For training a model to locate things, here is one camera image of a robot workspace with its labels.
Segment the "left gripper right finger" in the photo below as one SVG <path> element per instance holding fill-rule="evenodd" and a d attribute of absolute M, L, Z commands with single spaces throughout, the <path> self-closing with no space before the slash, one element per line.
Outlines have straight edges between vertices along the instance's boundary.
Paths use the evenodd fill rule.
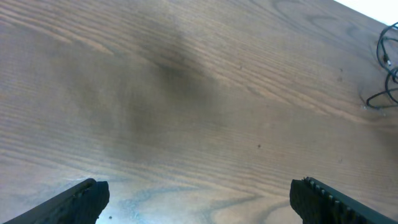
<path fill-rule="evenodd" d="M 303 224 L 397 224 L 312 177 L 292 180 L 289 196 Z"/>

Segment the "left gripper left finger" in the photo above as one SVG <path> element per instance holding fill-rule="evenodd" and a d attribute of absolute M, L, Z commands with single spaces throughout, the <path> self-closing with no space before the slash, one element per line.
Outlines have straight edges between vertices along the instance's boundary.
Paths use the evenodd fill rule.
<path fill-rule="evenodd" d="M 95 224 L 109 203 L 109 184 L 89 178 L 5 224 Z"/>

